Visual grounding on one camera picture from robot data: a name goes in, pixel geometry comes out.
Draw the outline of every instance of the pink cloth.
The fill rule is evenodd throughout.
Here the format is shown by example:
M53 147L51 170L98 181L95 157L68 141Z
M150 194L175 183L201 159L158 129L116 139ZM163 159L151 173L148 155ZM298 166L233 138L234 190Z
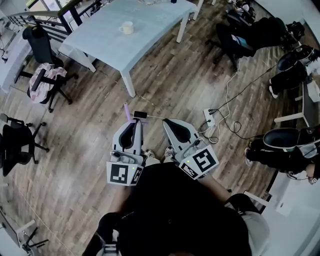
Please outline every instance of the pink cloth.
M62 67L54 68L55 65L49 64L49 63L43 63L41 64L35 71L34 75L29 80L29 91L30 91L30 98L33 103L40 103L43 102L48 95L48 91L50 91L54 85L49 84L46 82L40 82L38 88L35 91L32 91L32 87L34 86L34 83L42 69L45 69L46 72L44 74L44 77L50 78L50 79L57 79L57 75L60 75L62 77L65 77L67 74L67 71L64 70Z

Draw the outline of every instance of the wooden floor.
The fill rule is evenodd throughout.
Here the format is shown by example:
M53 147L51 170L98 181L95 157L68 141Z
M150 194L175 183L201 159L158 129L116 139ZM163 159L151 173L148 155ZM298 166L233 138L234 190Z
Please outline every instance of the wooden floor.
M0 178L0 182L9 183L8 188L0 188L0 203L13 225L35 219L39 227L35 240L50 240L41 248L42 255L81 255L100 218L108 212L115 187L106 182L106 161L113 135L126 121L125 102L132 113L146 111L153 116L178 118L196 128L204 122L203 109L225 103L232 64L226 56L213 64L220 49L204 44L216 37L215 25L226 14L225 2L218 0L212 6L205 0L197 20L188 22L180 44L176 43L177 25L135 65L131 71L135 98L128 95L119 72L101 61L95 63L97 71L92 73L66 60L66 69L79 74L77 81L71 80L63 88L73 104L59 96L53 113L30 102L25 79L9 94L0 93L1 113L34 124L47 123L36 141L50 152L36 149L39 164L16 165L8 177ZM255 10L257 20L267 16L258 6ZM258 50L254 57L242 58L239 72L228 85L227 98L273 67L283 54L279 47L270 47ZM33 60L28 68L34 70L36 66ZM275 127L274 118L293 113L292 101L286 95L274 100L267 90L275 73L273 68L229 104L226 121L232 129L234 121L241 122L241 136L262 134ZM221 112L227 115L227 106ZM221 116L214 118L218 122ZM144 126L144 147L160 158L168 141L161 120L149 121ZM244 149L249 141L232 134L224 122L220 130L220 141L213 145L220 164L213 176L233 193L247 190L263 197L274 170L258 163L246 166Z

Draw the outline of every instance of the power strip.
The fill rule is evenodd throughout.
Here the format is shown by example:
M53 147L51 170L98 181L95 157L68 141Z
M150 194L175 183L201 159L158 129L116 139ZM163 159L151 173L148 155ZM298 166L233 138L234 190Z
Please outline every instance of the power strip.
M215 120L214 120L214 117L212 114L209 114L209 109L210 108L206 108L203 110L203 113L204 113L204 117L205 117L205 120L207 121L206 124L208 127L212 127L212 130L211 132L213 132L215 129L216 129L216 124L215 124Z

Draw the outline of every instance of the smartphone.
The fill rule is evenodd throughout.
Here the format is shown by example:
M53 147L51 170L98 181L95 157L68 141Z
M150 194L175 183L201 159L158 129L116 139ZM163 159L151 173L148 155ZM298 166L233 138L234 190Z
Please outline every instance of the smartphone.
M141 111L134 111L133 117L135 118L141 118L141 119L147 119L147 112L141 112Z

